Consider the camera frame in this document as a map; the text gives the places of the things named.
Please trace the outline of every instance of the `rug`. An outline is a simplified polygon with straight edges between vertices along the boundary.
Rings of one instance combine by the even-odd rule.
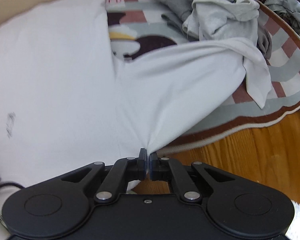
[[[161,14],[170,11],[157,0],[106,0],[114,54],[134,60],[154,49],[188,42]],[[266,105],[260,109],[248,95],[245,81],[221,106],[185,134],[158,151],[159,155],[190,150],[245,128],[266,127],[300,109],[300,37],[260,3],[258,22],[271,34],[267,60],[272,81]]]

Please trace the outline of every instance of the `white t-shirt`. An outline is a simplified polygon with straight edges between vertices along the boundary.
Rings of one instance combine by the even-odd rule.
[[[159,49],[126,63],[105,0],[41,4],[0,27],[0,177],[25,187],[165,146],[264,58],[244,38]],[[8,196],[0,192],[0,206]]]

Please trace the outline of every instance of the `screw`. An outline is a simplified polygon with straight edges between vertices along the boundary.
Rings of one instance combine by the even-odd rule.
[[[195,200],[195,199],[198,199],[200,197],[200,194],[198,192],[195,192],[195,191],[188,191],[184,194],[184,196],[185,196],[186,199]]]
[[[97,193],[96,197],[97,197],[97,199],[100,199],[100,200],[107,200],[112,197],[112,194],[108,191],[101,191],[101,192]]]

